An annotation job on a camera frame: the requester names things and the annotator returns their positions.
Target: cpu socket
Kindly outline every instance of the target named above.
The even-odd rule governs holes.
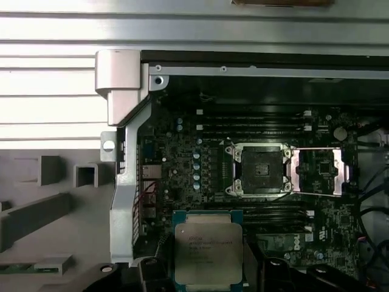
[[[281,143],[240,143],[225,148],[232,156],[232,185],[225,192],[244,198],[278,197],[292,190],[286,164],[293,149]]]

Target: metal bracket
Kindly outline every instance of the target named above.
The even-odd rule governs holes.
[[[108,125],[122,127],[148,96],[148,64],[140,64],[139,50],[101,50],[95,62],[95,90],[108,101]]]
[[[102,162],[116,162],[117,133],[102,132],[100,142],[100,160]]]
[[[117,175],[109,213],[112,263],[131,264],[134,260],[133,208],[137,192],[137,132],[150,116],[149,103],[125,127],[125,169]]]

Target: red wire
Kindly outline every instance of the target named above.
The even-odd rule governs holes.
[[[140,195],[138,196],[138,204],[140,204],[140,199],[142,199],[142,197],[144,196],[144,194],[147,193],[147,191],[148,191],[152,186],[155,186],[156,184],[157,184],[157,181],[152,182],[146,189],[143,190],[142,193],[140,193]]]

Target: motherboard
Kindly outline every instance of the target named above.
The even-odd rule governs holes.
[[[175,210],[242,210],[243,233],[297,269],[356,277],[357,118],[341,107],[152,100],[138,133],[140,236]]]

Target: white label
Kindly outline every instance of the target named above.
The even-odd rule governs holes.
[[[314,241],[314,234],[313,233],[305,234],[305,242],[313,242],[313,241]]]
[[[325,231],[325,230],[321,230],[321,231],[318,233],[318,239],[324,240],[325,238],[326,238],[326,231]]]
[[[294,237],[294,250],[299,251],[300,250],[300,236],[298,234]]]

